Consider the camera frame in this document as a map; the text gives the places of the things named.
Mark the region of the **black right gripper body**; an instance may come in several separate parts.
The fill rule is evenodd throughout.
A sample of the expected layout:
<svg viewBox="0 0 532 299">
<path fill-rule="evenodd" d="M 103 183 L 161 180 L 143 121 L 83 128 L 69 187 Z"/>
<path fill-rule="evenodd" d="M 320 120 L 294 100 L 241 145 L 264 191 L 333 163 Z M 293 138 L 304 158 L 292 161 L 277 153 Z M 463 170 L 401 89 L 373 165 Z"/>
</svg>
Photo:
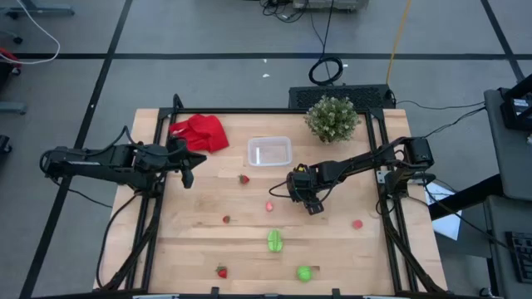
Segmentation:
<svg viewBox="0 0 532 299">
<path fill-rule="evenodd" d="M 295 203 L 322 202 L 318 194 L 318 167 L 308 166 L 307 172 L 294 172 L 287 174 L 287 190 L 291 200 Z"/>
</svg>

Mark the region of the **grey desk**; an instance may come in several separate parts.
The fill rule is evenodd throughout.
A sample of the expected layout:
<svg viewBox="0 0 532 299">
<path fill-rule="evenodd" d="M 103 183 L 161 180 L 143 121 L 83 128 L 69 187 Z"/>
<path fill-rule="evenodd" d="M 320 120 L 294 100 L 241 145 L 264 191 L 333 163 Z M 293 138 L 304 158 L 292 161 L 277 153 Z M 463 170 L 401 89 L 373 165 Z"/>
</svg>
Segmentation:
<svg viewBox="0 0 532 299">
<path fill-rule="evenodd" d="M 532 145 L 527 143 L 526 132 L 505 127 L 500 92 L 488 90 L 484 97 L 503 192 L 488 197 L 487 214 L 491 232 L 508 245 L 508 232 L 532 234 Z M 532 299 L 532 283 L 518 281 L 510 251 L 500 246 L 493 249 L 500 295 L 504 299 Z"/>
</svg>

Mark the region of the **grey furniture foot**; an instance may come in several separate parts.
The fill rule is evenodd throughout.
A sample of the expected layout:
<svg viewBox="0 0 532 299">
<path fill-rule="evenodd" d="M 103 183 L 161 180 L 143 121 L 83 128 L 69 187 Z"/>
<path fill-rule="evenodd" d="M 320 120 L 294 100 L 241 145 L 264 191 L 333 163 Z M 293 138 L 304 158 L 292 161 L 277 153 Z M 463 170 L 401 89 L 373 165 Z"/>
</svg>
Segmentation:
<svg viewBox="0 0 532 299">
<path fill-rule="evenodd" d="M 0 113 L 25 115 L 27 113 L 27 106 L 20 102 L 0 101 Z"/>
</svg>

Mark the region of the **black metal table frame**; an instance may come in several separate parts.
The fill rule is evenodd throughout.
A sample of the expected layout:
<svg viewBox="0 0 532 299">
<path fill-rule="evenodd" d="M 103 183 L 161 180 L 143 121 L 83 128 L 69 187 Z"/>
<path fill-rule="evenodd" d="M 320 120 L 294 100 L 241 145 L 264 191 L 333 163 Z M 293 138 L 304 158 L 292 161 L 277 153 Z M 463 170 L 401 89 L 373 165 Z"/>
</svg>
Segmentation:
<svg viewBox="0 0 532 299">
<path fill-rule="evenodd" d="M 195 169 L 190 189 L 170 174 L 154 255 L 139 258 L 135 287 L 148 276 L 151 293 L 200 294 L 212 287 L 224 295 L 327 295 L 333 288 L 348 295 L 394 293 L 385 231 L 375 210 L 374 173 L 348 178 L 325 200 L 324 211 L 311 216 L 283 190 L 268 194 L 284 180 L 287 167 L 253 167 L 247 157 L 248 140 L 286 136 L 295 164 L 347 159 L 371 147 L 364 123 L 350 141 L 323 145 L 303 116 L 289 110 L 222 113 L 219 120 L 229 147 Z M 249 177 L 247 184 L 239 182 L 241 174 Z M 223 223 L 226 215 L 230 223 Z M 360 229 L 352 226 L 357 219 Z M 281 252 L 268 250 L 272 229 L 281 232 Z M 218 266 L 227 267 L 226 279 L 216 273 Z M 312 268 L 310 282 L 298 280 L 301 266 Z"/>
</svg>

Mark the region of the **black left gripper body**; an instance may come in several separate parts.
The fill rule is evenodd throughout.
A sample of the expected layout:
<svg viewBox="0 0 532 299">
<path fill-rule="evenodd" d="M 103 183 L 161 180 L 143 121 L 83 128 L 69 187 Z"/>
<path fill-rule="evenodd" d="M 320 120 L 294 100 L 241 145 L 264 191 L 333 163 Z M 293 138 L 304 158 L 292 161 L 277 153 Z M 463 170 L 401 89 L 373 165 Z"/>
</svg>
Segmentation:
<svg viewBox="0 0 532 299">
<path fill-rule="evenodd" d="M 162 147 L 160 153 L 165 158 L 165 162 L 160 167 L 160 171 L 181 171 L 184 168 L 183 153 L 186 150 L 186 144 L 177 145 L 174 148 Z"/>
</svg>

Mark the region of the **green toy starfruit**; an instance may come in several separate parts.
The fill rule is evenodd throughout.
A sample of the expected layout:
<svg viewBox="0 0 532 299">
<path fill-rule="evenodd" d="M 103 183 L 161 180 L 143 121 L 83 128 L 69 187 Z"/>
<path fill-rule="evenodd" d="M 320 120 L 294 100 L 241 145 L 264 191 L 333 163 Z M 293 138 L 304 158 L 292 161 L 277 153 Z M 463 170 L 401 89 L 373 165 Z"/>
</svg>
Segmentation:
<svg viewBox="0 0 532 299">
<path fill-rule="evenodd" d="M 277 229 L 272 229 L 267 236 L 268 250 L 270 252 L 281 252 L 283 249 L 283 239 L 281 232 Z"/>
</svg>

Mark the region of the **black desk device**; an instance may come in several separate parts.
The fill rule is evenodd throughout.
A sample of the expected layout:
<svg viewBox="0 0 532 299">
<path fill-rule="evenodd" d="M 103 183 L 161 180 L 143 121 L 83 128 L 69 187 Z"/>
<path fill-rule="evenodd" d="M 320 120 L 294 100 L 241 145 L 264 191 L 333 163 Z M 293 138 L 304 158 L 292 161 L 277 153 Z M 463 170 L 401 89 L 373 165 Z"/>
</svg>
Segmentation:
<svg viewBox="0 0 532 299">
<path fill-rule="evenodd" d="M 532 131 L 532 74 L 511 89 L 500 88 L 500 105 L 505 127 Z"/>
</svg>

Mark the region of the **white paper sheet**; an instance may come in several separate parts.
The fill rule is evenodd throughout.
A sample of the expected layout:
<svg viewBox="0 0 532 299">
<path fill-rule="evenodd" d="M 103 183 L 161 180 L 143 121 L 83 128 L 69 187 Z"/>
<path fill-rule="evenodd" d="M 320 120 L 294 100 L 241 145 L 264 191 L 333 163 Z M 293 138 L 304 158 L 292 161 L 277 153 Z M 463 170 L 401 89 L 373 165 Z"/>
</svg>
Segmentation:
<svg viewBox="0 0 532 299">
<path fill-rule="evenodd" d="M 446 197 L 449 197 L 453 194 L 454 192 L 440 186 L 439 184 L 429 183 L 426 186 L 425 191 L 426 203 L 428 205 L 435 204 L 436 201 L 445 199 Z M 457 241 L 461 226 L 461 219 L 452 214 L 445 216 L 444 218 L 433 220 L 432 226 L 436 233 L 439 233 L 444 237 Z"/>
</svg>

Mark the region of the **black perforated box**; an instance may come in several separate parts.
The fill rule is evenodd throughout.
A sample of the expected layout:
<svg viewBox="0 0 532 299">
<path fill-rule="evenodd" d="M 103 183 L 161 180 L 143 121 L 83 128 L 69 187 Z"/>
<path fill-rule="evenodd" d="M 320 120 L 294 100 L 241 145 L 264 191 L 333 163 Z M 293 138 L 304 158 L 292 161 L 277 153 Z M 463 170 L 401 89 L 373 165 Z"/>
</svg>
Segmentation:
<svg viewBox="0 0 532 299">
<path fill-rule="evenodd" d="M 288 107 L 293 109 L 311 108 L 323 96 L 338 99 L 348 98 L 353 103 L 355 110 L 395 108 L 392 90 L 388 85 L 291 87 L 288 93 Z"/>
</svg>

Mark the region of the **black keyboard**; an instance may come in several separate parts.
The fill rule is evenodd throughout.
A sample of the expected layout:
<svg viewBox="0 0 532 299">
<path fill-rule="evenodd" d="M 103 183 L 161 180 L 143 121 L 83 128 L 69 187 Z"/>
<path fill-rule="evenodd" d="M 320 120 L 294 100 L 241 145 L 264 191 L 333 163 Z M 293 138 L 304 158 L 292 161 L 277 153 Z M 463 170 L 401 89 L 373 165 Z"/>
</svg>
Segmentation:
<svg viewBox="0 0 532 299">
<path fill-rule="evenodd" d="M 532 233 L 506 232 L 505 237 L 517 280 L 532 284 Z"/>
</svg>

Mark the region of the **grey furniture base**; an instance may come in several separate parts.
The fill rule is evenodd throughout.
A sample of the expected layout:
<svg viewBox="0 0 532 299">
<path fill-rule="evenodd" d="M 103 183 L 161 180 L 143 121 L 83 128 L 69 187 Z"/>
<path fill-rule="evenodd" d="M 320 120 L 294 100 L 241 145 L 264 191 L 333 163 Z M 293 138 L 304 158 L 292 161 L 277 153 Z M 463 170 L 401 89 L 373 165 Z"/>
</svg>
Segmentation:
<svg viewBox="0 0 532 299">
<path fill-rule="evenodd" d="M 0 5 L 0 14 L 10 17 L 12 20 L 17 20 L 22 16 L 26 16 L 27 12 L 30 16 L 33 15 L 58 15 L 66 14 L 73 16 L 75 11 L 72 6 L 66 4 L 41 5 L 36 0 L 16 0 L 17 6 Z"/>
</svg>

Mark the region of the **clear plastic tupperware container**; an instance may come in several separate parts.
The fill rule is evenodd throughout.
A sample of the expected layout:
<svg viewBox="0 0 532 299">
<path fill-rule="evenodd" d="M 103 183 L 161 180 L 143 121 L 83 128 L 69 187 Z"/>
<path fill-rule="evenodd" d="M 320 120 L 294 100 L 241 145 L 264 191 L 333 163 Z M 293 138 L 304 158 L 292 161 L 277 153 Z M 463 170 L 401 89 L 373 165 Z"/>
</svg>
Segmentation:
<svg viewBox="0 0 532 299">
<path fill-rule="evenodd" d="M 292 142 L 286 136 L 248 140 L 248 161 L 256 167 L 286 166 L 293 161 Z"/>
</svg>

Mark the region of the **red floor object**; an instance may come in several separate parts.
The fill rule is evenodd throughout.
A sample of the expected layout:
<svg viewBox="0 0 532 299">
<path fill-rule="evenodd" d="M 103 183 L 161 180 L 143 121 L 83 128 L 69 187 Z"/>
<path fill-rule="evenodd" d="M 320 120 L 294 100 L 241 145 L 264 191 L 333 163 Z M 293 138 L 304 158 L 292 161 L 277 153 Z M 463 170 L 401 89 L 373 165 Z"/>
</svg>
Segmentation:
<svg viewBox="0 0 532 299">
<path fill-rule="evenodd" d="M 20 60 L 14 56 L 11 52 L 7 51 L 6 49 L 0 47 L 0 57 L 8 64 L 12 66 L 12 74 L 15 76 L 19 76 L 22 73 L 21 67 L 22 63 Z"/>
</svg>

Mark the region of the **crumpled red cloth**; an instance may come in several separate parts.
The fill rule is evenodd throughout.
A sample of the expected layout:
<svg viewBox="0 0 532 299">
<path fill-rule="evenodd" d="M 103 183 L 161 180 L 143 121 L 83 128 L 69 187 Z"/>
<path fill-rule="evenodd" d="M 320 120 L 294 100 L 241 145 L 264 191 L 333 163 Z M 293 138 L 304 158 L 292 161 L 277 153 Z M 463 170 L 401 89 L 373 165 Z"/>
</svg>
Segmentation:
<svg viewBox="0 0 532 299">
<path fill-rule="evenodd" d="M 224 127 L 215 115 L 192 115 L 169 127 L 171 136 L 185 139 L 189 151 L 214 153 L 229 147 Z"/>
</svg>

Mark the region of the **black desk beam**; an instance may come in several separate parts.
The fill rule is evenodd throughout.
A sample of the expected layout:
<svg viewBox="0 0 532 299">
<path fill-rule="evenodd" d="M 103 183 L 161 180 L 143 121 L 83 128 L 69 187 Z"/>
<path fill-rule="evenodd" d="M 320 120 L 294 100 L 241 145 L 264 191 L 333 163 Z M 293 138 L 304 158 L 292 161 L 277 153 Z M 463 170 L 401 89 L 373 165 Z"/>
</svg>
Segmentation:
<svg viewBox="0 0 532 299">
<path fill-rule="evenodd" d="M 483 203 L 491 195 L 503 195 L 502 181 L 499 174 L 431 203 L 429 205 L 431 219 L 444 218 L 460 210 Z"/>
</svg>

